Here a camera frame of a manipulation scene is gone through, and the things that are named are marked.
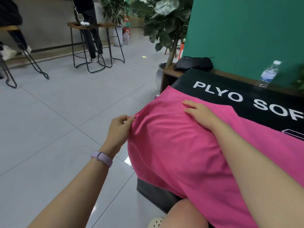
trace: purple fitness band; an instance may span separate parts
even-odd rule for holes
[[[105,155],[104,153],[99,152],[99,151],[94,151],[91,154],[91,157],[95,157],[95,158],[97,158],[97,160],[104,162],[109,168],[111,167],[111,165],[113,163],[111,158],[109,158],[107,155]]]

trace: plastic water bottle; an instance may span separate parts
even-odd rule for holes
[[[279,72],[280,61],[274,61],[271,66],[264,70],[260,80],[257,82],[257,86],[266,88],[269,83],[275,78]]]

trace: wooden table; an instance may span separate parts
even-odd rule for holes
[[[181,71],[174,71],[173,66],[174,65],[172,65],[169,68],[163,70],[163,76],[162,76],[162,80],[161,80],[162,81],[161,92],[163,92],[169,85],[172,85],[179,77],[181,77],[184,74]],[[242,82],[252,84],[252,85],[255,85],[257,83],[257,80],[253,80],[253,79],[250,79],[250,78],[247,78],[247,77],[238,76],[238,75],[235,75],[233,73],[223,72],[223,71],[216,70],[216,69],[211,70],[211,73],[214,73],[214,74],[219,75],[219,76],[224,76],[224,77],[227,77],[227,78],[231,78],[233,80],[242,81]],[[274,84],[269,84],[267,89],[277,91],[277,92],[281,92],[281,93],[288,94],[288,95],[304,97],[304,95],[301,94],[300,92],[297,92],[293,89],[285,88],[285,87],[282,87],[282,86],[277,86],[277,85],[274,85]]]

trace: bar stool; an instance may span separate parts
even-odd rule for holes
[[[111,66],[106,66],[107,68],[111,68],[113,66],[113,62],[112,62],[112,59],[114,60],[120,60],[122,61],[123,63],[126,62],[125,60],[125,57],[123,55],[123,49],[121,48],[121,42],[119,40],[119,36],[118,36],[118,32],[117,32],[117,24],[116,23],[98,23],[97,24],[100,28],[105,28],[105,31],[106,31],[106,34],[107,34],[107,40],[108,40],[108,47],[104,47],[104,48],[109,48],[109,52],[110,52],[110,59],[111,59]],[[110,34],[109,34],[109,28],[115,28],[115,31],[116,31],[116,36],[113,36],[113,37],[110,37]],[[123,59],[124,60],[121,60],[119,58],[114,58],[112,57],[112,50],[111,50],[111,44],[110,44],[110,38],[118,38],[118,42],[119,42],[119,46],[120,46],[120,50],[121,50],[121,54],[123,55]]]
[[[85,41],[83,40],[82,33],[81,33],[81,31],[80,31],[81,29],[93,29],[93,28],[98,28],[98,25],[84,26],[84,25],[79,25],[78,22],[68,22],[68,23],[67,23],[67,26],[70,27],[71,42],[72,42],[72,54],[73,54],[73,63],[74,63],[74,67],[75,67],[75,68],[78,68],[78,67],[80,67],[80,66],[86,64],[86,65],[87,65],[88,72],[90,72],[90,73],[97,73],[97,72],[100,72],[100,71],[104,70],[105,67],[106,67],[106,66],[105,66],[105,61],[104,61],[103,56],[102,56],[102,54],[101,54],[101,58],[102,58],[102,60],[103,60],[104,65],[102,65],[102,64],[99,62],[99,54],[98,54],[98,53],[97,53],[98,64],[99,64],[99,65],[102,65],[103,68],[101,68],[101,69],[99,69],[99,70],[96,70],[96,71],[90,71],[90,70],[89,70],[89,64],[92,63],[92,60],[91,60],[90,62],[88,62],[87,55],[86,55],[86,52],[85,52],[85,50],[86,50],[86,49],[85,49],[86,39],[85,39]],[[80,32],[80,37],[81,37],[81,42],[82,42],[82,48],[83,48],[83,52],[84,52],[84,54],[85,54],[85,57],[77,56],[77,55],[75,55],[75,53],[74,53],[74,43],[73,43],[73,33],[72,33],[72,29],[78,29],[79,32]],[[86,61],[85,61],[84,63],[81,63],[81,64],[79,64],[79,65],[76,65],[76,64],[75,64],[75,57],[83,58],[83,59],[85,59]]]
[[[13,30],[20,30],[18,26],[15,25],[10,25],[10,26],[1,26],[0,27],[0,31],[13,31]],[[20,40],[17,37],[13,37],[14,41],[16,42],[16,44],[18,45],[18,47],[20,46],[22,48],[22,43],[20,42]],[[31,63],[31,65],[34,67],[34,69],[38,72],[43,74],[43,76],[49,80],[49,76],[47,73],[43,72],[41,70],[41,68],[39,67],[39,65],[36,63],[36,61],[33,59],[32,55],[27,51],[27,50],[22,50],[23,54],[25,55],[25,57],[28,59],[28,61]],[[4,70],[4,73],[6,74],[6,84],[12,88],[17,88],[17,83],[15,82],[12,74],[9,71],[9,68],[7,67],[5,61],[3,61],[2,57],[0,59],[0,63],[1,63],[1,67]],[[12,81],[14,82],[14,86],[9,84],[9,78],[12,79]]]

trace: tiled floor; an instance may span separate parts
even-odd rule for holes
[[[26,227],[103,144],[110,120],[153,100],[158,64],[168,58],[154,46],[141,29],[132,29],[132,45],[123,47],[125,64],[114,60],[111,69],[89,74],[85,66],[75,69],[69,56],[39,63],[50,80],[31,66],[11,70],[17,89],[0,80],[1,228]],[[121,56],[119,48],[113,47],[113,56]],[[87,227],[145,228],[164,216],[136,191],[128,162],[125,144]]]

